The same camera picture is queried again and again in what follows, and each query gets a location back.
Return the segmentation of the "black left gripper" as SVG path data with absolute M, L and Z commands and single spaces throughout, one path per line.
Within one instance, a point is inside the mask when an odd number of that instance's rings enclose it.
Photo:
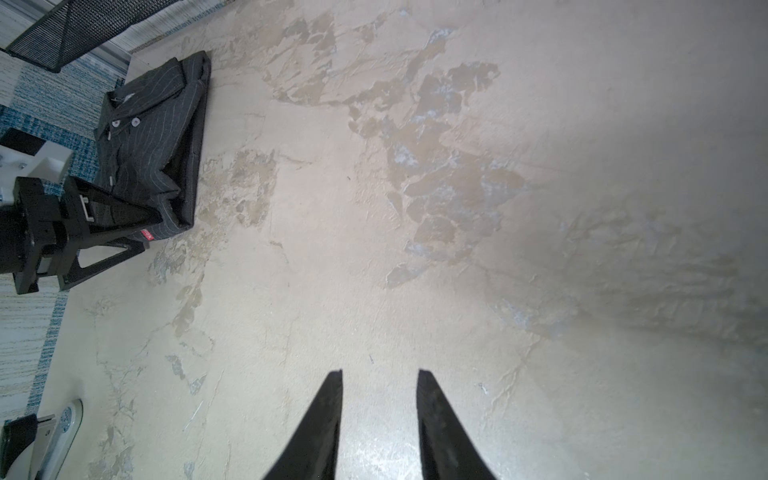
M 1 272 L 19 295 L 43 277 L 67 291 L 148 248 L 134 234 L 162 222 L 160 213 L 69 176 L 57 197 L 38 178 L 15 179 L 14 202 L 1 207 Z

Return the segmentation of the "dark grey pinstripe shirt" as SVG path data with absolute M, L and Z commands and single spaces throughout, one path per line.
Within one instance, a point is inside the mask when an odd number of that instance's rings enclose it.
M 210 76 L 211 60 L 198 51 L 104 94 L 95 184 L 162 217 L 132 240 L 164 240 L 194 225 Z

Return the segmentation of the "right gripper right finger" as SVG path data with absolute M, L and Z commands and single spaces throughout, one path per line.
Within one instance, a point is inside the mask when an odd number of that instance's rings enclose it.
M 423 479 L 495 479 L 431 371 L 418 372 L 416 406 Z

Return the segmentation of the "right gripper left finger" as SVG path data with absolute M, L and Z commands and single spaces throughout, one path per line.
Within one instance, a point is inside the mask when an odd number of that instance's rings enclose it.
M 331 371 L 264 479 L 334 479 L 342 405 L 343 373 Z

